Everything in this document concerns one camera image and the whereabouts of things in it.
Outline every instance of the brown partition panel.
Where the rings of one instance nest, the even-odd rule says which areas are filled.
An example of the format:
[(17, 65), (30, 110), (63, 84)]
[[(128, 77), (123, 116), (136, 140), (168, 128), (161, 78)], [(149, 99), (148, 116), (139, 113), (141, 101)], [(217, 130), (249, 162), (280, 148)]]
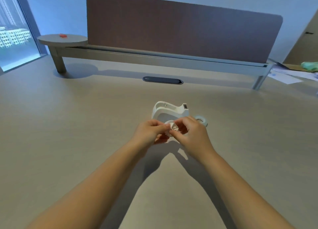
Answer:
[(282, 17), (166, 0), (87, 0), (88, 43), (265, 63)]

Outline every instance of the hand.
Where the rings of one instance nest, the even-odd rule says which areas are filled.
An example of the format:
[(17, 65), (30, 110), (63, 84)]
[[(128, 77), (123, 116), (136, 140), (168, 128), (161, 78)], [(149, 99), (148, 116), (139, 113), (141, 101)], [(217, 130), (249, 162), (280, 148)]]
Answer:
[(203, 163), (208, 155), (216, 154), (204, 125), (195, 118), (188, 116), (179, 118), (174, 122), (179, 127), (179, 132), (171, 129), (169, 133), (197, 161)]
[(138, 145), (141, 150), (146, 150), (153, 144), (161, 144), (168, 141), (169, 136), (165, 135), (165, 131), (170, 129), (170, 124), (164, 124), (156, 119), (148, 120), (140, 123), (131, 142)]

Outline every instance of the blue wall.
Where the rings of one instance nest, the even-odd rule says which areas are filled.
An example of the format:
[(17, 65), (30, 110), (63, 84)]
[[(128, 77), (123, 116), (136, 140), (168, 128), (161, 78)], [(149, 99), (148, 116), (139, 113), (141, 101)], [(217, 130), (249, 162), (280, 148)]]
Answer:
[[(86, 0), (28, 0), (41, 34), (87, 35)], [(283, 26), (271, 58), (283, 61), (318, 9), (317, 0), (173, 0), (280, 14)]]

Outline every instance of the glass pane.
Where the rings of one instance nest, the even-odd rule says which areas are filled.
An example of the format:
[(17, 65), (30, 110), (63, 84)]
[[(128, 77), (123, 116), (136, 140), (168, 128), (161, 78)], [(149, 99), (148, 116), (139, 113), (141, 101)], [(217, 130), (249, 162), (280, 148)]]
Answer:
[(10, 70), (40, 57), (18, 0), (0, 0), (0, 67)]

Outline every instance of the person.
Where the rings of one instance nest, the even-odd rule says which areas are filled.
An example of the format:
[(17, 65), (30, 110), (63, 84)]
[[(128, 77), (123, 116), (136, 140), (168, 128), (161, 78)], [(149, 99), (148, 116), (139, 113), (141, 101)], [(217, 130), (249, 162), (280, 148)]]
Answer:
[(39, 215), (27, 229), (98, 228), (148, 148), (168, 141), (166, 131), (207, 170), (237, 228), (294, 228), (217, 154), (202, 124), (191, 116), (179, 118), (175, 123), (179, 132), (170, 129), (170, 124), (154, 119), (140, 123), (128, 143)]

